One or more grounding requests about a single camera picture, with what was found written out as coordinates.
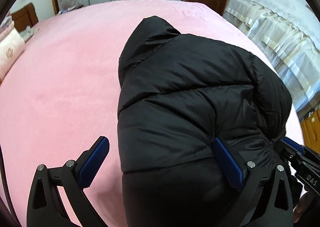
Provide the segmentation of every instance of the blue gripper pad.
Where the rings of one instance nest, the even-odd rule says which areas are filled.
[[[223,174],[232,188],[241,190],[244,186],[246,173],[235,161],[230,151],[224,146],[220,139],[215,138],[212,142],[212,151],[222,169]]]
[[[301,145],[299,145],[297,142],[294,142],[292,139],[289,139],[288,137],[284,137],[282,140],[285,143],[287,143],[289,146],[294,148],[295,150],[299,151],[301,155],[304,156],[306,154],[306,152],[304,151],[304,148]]]
[[[90,150],[82,153],[80,158],[81,168],[78,172],[78,186],[81,189],[91,185],[103,161],[107,157],[110,149],[109,140],[106,137],[100,137]]]

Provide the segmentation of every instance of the bed sheet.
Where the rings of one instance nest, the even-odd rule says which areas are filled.
[[[153,15],[181,33],[242,47],[273,69],[250,39],[199,3],[117,1],[39,23],[39,32],[0,86],[0,141],[12,202],[23,226],[37,166],[57,167],[77,159],[100,135],[109,138],[110,153],[85,193],[108,226],[127,226],[117,144],[118,59],[137,25]],[[287,136],[303,143],[294,109]],[[2,186],[0,192],[4,198]],[[79,224],[65,194],[61,196],[71,220]]]

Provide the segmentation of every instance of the black cable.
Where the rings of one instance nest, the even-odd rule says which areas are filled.
[[[4,194],[5,194],[5,198],[7,199],[7,202],[8,202],[9,210],[10,210],[13,218],[15,219],[15,221],[21,226],[21,223],[19,222],[17,214],[16,214],[16,212],[15,212],[15,210],[13,208],[13,204],[12,204],[10,193],[9,193],[7,177],[5,175],[4,160],[3,160],[1,145],[0,145],[0,173],[1,173],[1,179],[2,179],[3,189],[4,189]]]

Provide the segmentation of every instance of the blue textured pad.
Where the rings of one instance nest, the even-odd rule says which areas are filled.
[[[230,186],[242,189],[244,173],[218,138],[213,140],[212,150]]]
[[[290,145],[291,147],[293,147],[295,150],[299,151],[301,155],[304,156],[306,154],[306,152],[304,151],[304,148],[301,145],[299,145],[297,142],[294,142],[292,139],[285,137],[282,140],[288,145]]]
[[[91,185],[103,161],[109,153],[109,148],[109,140],[106,137],[103,137],[100,144],[92,152],[79,171],[78,186],[81,189],[87,188]]]

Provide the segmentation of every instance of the pillow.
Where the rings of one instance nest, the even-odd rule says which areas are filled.
[[[24,40],[14,28],[14,22],[0,26],[0,84],[23,51]]]

